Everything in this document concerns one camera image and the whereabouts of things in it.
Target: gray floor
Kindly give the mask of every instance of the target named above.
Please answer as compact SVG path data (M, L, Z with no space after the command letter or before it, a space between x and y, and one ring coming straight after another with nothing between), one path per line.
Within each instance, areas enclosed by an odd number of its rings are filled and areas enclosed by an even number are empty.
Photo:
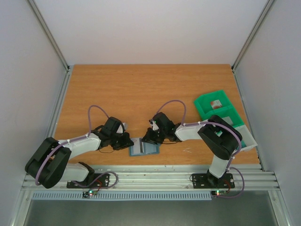
M212 201L31 202L25 226L274 226L267 192Z

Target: white wall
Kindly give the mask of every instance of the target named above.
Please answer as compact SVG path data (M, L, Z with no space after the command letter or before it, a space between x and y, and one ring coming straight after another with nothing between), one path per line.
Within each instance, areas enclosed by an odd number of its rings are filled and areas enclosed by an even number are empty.
M64 69L25 0L0 7L0 225L6 226L41 141Z
M301 225L301 1L277 0L237 69L251 126Z
M266 0L36 0L73 64L233 64Z

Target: robotic arm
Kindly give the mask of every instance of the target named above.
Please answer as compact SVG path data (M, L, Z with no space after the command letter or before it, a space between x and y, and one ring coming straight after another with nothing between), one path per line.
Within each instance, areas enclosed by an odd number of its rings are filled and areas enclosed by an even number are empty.
M242 140L241 134L221 117L213 115L207 121L192 124L174 124L162 113L157 113L149 120L143 142L162 144L164 139L171 142L182 142L189 139L202 139L214 153L212 164L207 172L208 182L216 187L222 180L230 157Z
M93 180L94 170L83 162L67 164L69 159L77 155L112 146L120 150L134 145L125 132L125 123L109 117L105 125L99 126L82 137L68 140L46 138L25 166L25 171L45 188L51 188L59 181L79 181L89 185Z

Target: black wire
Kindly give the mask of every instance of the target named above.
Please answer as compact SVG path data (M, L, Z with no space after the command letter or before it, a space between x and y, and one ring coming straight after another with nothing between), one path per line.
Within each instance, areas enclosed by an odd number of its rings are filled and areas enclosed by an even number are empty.
M197 179L191 180L191 177L192 177L192 174L191 174L190 177L189 177L189 180L190 180L191 182L198 182L198 181L199 181L199 180L197 180Z
M112 153L112 152L114 152L114 151L116 151L116 150L113 150L113 151L111 151L111 152L101 152L100 149L98 149L98 151L99 151L100 153L108 153L108 154L109 154L109 153Z

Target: enclosure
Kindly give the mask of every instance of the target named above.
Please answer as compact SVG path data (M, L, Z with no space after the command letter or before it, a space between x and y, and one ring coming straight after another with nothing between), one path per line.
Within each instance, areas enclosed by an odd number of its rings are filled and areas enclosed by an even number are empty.
M300 9L297 0L3 2L2 225L299 225ZM173 99L186 104L185 123L225 119L195 103L219 90L231 105L222 107L240 118L230 121L245 145L231 164L244 179L230 170L230 194L244 190L240 197L196 188L191 177L214 157L199 139L143 156L111 146L77 155L69 164L119 178L87 199L67 181L36 186L24 170L45 138L86 134L91 105L135 138ZM180 103L162 111L174 123L183 116ZM98 109L90 116L92 128L106 122Z

